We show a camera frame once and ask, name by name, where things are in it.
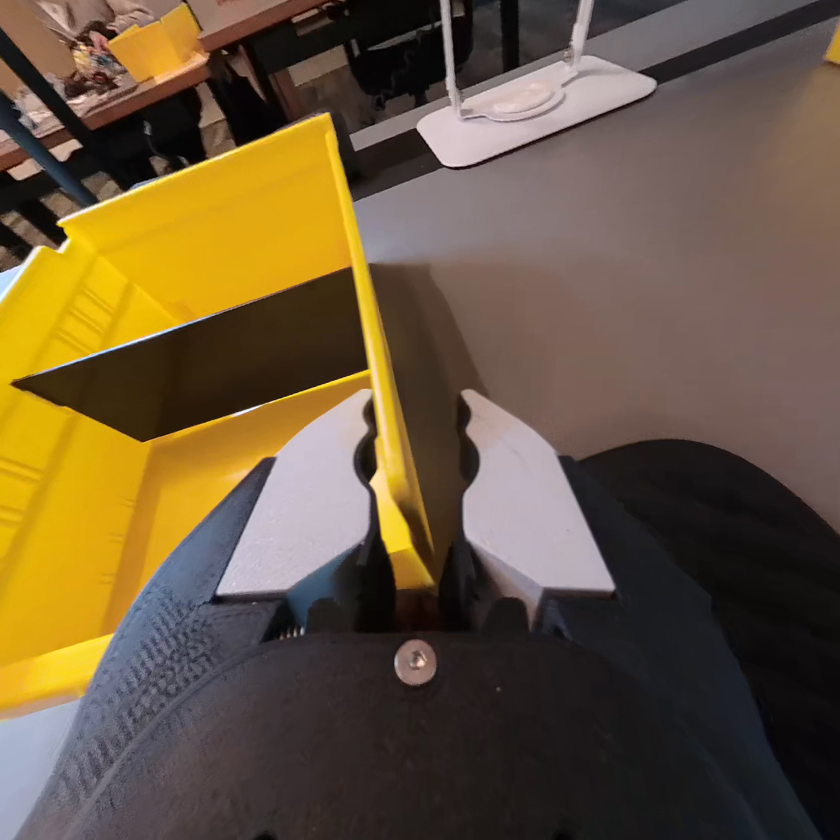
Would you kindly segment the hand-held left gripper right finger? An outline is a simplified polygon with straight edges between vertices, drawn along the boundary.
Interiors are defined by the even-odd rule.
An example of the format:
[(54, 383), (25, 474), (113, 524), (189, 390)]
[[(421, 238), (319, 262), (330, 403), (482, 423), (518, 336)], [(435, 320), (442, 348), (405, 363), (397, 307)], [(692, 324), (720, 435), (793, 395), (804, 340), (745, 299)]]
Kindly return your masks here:
[(555, 600), (612, 599), (616, 583), (554, 447), (472, 389), (459, 395), (458, 437), (466, 487), (439, 583), (442, 626), (479, 629), (508, 598), (536, 631)]

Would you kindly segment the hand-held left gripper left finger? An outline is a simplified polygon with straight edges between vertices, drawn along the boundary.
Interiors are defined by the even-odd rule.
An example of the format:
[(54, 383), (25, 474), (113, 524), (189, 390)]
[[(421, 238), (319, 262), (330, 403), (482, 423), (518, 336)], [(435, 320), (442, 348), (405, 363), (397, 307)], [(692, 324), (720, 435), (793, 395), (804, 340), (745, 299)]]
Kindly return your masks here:
[(371, 487), (371, 404), (371, 389), (353, 393), (276, 454), (219, 601), (277, 602), (282, 632), (392, 628), (396, 583)]

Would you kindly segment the yellow divided plastic bin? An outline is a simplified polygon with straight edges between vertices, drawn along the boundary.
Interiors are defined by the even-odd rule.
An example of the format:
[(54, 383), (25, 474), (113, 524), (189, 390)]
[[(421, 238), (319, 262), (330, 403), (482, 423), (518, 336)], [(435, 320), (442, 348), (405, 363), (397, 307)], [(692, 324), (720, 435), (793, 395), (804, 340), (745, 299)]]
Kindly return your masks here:
[(2, 719), (76, 699), (142, 586), (266, 457), (371, 392), (399, 589), (433, 585), (329, 116), (61, 221), (2, 292)]

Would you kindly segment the white board stand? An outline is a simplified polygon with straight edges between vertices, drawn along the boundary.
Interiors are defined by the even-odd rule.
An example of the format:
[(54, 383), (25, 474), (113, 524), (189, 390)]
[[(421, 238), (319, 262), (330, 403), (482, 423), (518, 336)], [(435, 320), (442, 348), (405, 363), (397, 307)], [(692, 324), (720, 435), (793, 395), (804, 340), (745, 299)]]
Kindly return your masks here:
[(416, 129), (439, 163), (465, 169), (650, 96), (657, 82), (585, 54), (593, 1), (577, 3), (562, 59), (466, 98), (458, 89), (449, 1), (439, 2), (449, 105)]

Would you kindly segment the black light stand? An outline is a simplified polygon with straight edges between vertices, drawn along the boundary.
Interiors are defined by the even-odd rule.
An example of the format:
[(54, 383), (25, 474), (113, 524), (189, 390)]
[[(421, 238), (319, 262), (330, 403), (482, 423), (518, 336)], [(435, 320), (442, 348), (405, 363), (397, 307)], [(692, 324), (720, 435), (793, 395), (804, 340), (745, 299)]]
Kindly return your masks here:
[[(82, 143), (88, 138), (89, 130), (78, 116), (67, 106), (57, 91), (39, 73), (35, 65), (15, 45), (15, 42), (1, 31), (1, 58), (29, 89), (47, 106), (53, 115), (62, 122), (72, 136)], [(14, 104), (9, 96), (1, 92), (1, 125), (11, 140), (28, 153), (45, 173), (81, 207), (90, 207), (98, 202), (84, 182), (75, 176), (67, 166), (57, 158), (26, 128), (20, 121)]]

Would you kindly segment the brown workbench with black legs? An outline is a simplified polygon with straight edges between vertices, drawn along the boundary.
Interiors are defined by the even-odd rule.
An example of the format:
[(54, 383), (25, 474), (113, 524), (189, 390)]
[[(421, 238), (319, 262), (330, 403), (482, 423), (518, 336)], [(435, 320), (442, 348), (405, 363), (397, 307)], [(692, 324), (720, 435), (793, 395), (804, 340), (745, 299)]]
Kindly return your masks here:
[(224, 52), (236, 49), (242, 51), (257, 92), (268, 103), (273, 118), (280, 125), (303, 119), (307, 111), (288, 72), (301, 59), (276, 56), (280, 30), (296, 18), (315, 14), (326, 4), (326, 1), (226, 3), (206, 16), (206, 26), (198, 38), (204, 56), (190, 59), (183, 68), (167, 76), (144, 81), (115, 101), (95, 108), (82, 120), (89, 128), (99, 129), (211, 77), (220, 77)]

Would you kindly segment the small yellow plastic bin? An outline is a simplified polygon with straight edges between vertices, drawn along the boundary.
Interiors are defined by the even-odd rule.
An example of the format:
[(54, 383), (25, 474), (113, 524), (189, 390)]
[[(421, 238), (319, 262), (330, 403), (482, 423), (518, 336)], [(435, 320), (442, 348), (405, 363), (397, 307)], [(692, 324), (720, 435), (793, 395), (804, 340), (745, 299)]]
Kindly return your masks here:
[(160, 81), (206, 57), (200, 32), (188, 3), (180, 3), (153, 23), (126, 29), (109, 47), (134, 81)]

